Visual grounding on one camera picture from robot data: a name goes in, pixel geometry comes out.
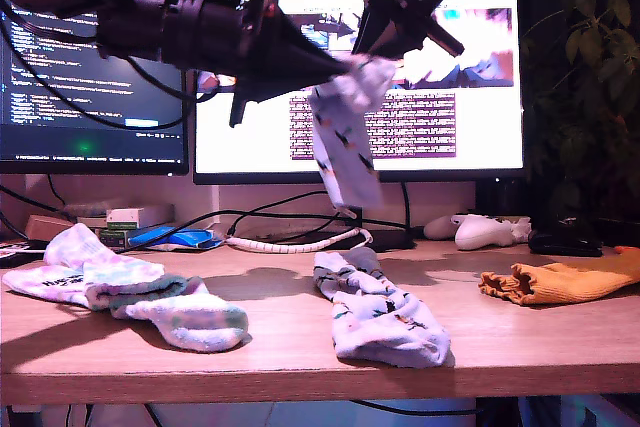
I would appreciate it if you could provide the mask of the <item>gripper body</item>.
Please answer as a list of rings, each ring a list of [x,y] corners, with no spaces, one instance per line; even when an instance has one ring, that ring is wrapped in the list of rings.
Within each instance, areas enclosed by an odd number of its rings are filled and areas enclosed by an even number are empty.
[[[264,63],[257,61],[260,8],[276,0],[174,0],[164,33],[175,42],[164,59],[179,67],[235,79],[229,124],[242,122],[247,100],[243,80]]]

